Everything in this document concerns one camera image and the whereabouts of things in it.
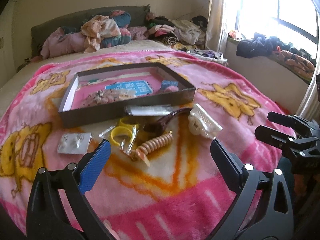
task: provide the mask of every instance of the pink blanket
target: pink blanket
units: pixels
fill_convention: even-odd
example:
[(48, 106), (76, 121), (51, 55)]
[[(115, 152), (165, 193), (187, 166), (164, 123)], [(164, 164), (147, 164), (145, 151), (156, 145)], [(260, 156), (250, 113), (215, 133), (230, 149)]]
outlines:
[[(64, 129), (58, 106), (74, 74), (112, 65), (160, 62), (189, 80), (199, 103), (222, 127), (219, 139), (243, 163), (272, 171), (280, 150), (256, 140), (255, 128), (268, 125), (281, 132), (291, 129), (270, 123), (278, 106), (238, 73), (184, 52), (142, 51), (115, 53), (42, 66), (23, 87), (0, 121), (0, 201), (17, 226), (26, 232), (26, 208), (37, 170), (63, 169), (81, 156), (57, 153), (65, 132), (92, 132), (93, 150), (107, 124)], [(133, 163), (113, 151), (92, 191), (86, 193), (101, 218), (108, 219), (122, 240), (204, 239), (217, 225), (235, 194), (225, 185), (210, 156), (211, 141), (193, 136), (188, 119), (179, 116), (169, 129), (174, 142), (153, 152), (151, 167)], [(61, 195), (66, 212), (79, 225)]]

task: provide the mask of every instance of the window frame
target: window frame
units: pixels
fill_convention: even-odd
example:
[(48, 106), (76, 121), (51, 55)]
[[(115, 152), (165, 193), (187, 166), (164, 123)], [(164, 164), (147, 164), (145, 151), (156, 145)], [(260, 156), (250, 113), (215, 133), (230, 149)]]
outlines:
[[(240, 27), (240, 14), (241, 14), (242, 9), (243, 9), (243, 0), (240, 0), (240, 8), (237, 11), (236, 23), (235, 23), (235, 30), (237, 30), (237, 31), (239, 31), (239, 27)], [(293, 31), (296, 31), (297, 33), (306, 37), (308, 40), (315, 43), (317, 45), (317, 53), (316, 53), (316, 57), (317, 57), (318, 56), (318, 49), (319, 49), (319, 21), (318, 21), (318, 11), (316, 10), (316, 6), (315, 6), (315, 12), (316, 12), (316, 28), (317, 28), (316, 29), (316, 35), (317, 35), (316, 37), (313, 36), (312, 34), (308, 33), (307, 31), (303, 30), (302, 28), (280, 19), (280, 17), (279, 17), (279, 15), (280, 15), (280, 0), (278, 0), (277, 18), (275, 18), (275, 17), (271, 17), (271, 18), (273, 20), (276, 20), (278, 22), (278, 24), (283, 25), (287, 28), (290, 28)]]

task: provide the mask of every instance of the gray headboard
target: gray headboard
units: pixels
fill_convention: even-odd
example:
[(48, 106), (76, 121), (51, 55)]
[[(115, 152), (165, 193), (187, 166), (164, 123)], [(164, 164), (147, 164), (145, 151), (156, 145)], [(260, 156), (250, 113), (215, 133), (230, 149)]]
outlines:
[(132, 26), (144, 26), (146, 14), (150, 12), (150, 5), (146, 6), (115, 6), (115, 7), (102, 7), (90, 10), (84, 10), (80, 12), (70, 13), (64, 16), (57, 17), (40, 25), (31, 28), (31, 48), (32, 57), (37, 55), (38, 47), (41, 46), (45, 40), (53, 33), (57, 28), (61, 26), (75, 27), (80, 29), (84, 20), (90, 16), (101, 14), (109, 15), (113, 10), (123, 10), (131, 15), (130, 27)]

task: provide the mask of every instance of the white curtain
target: white curtain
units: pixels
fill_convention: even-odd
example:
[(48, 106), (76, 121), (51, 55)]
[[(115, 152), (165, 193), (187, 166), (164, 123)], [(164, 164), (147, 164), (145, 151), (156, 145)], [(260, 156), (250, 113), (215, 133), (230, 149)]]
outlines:
[(310, 85), (307, 92), (297, 110), (296, 115), (301, 116), (307, 120), (315, 119), (320, 122), (319, 119), (319, 102), (318, 102), (318, 92), (316, 85), (316, 75), (320, 74), (320, 48), (318, 48), (317, 64), (315, 68), (315, 73), (312, 77)]
[(228, 31), (225, 17), (225, 0), (211, 0), (206, 47), (224, 53), (227, 45)]

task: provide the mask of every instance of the metal screw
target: metal screw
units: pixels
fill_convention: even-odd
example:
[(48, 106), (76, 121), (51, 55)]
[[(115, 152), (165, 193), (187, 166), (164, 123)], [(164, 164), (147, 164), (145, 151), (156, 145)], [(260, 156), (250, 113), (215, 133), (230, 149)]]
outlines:
[(40, 174), (44, 173), (44, 172), (45, 172), (45, 168), (44, 168), (44, 167), (41, 167), (41, 168), (38, 170), (38, 172), (39, 172)]
[(282, 171), (281, 171), (281, 169), (275, 169), (275, 173), (278, 174), (278, 175), (281, 175)]
[(68, 169), (71, 170), (71, 171), (74, 170), (76, 167), (77, 167), (77, 164), (75, 164), (75, 163), (70, 163), (68, 165)]
[(253, 166), (250, 164), (250, 163), (247, 163), (244, 165), (244, 168), (247, 170), (247, 171), (252, 171), (253, 170)]

